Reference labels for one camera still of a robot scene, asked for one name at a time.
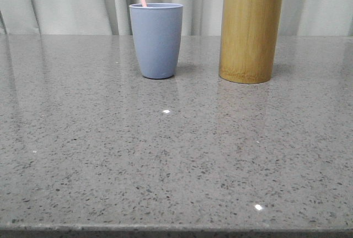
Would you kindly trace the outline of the blue plastic cup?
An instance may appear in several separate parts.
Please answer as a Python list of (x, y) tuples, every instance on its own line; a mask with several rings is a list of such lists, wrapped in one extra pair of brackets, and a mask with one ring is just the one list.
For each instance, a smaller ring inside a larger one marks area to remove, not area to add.
[(183, 5), (150, 3), (130, 5), (130, 18), (137, 61), (142, 75), (166, 79), (178, 63)]

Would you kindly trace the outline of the bamboo cylindrical holder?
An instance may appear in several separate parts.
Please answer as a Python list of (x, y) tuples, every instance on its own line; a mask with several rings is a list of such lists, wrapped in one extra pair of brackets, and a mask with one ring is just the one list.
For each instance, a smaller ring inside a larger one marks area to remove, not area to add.
[(282, 0), (223, 0), (221, 78), (245, 84), (271, 79)]

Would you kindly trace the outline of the grey pleated curtain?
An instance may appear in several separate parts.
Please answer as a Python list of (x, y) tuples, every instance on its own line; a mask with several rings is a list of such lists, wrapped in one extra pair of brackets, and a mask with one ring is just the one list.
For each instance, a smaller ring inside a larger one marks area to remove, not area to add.
[[(2, 34), (128, 35), (139, 0), (1, 0)], [(146, 0), (184, 7), (184, 35), (219, 35), (223, 0)], [(350, 36), (352, 0), (283, 0), (280, 35)]]

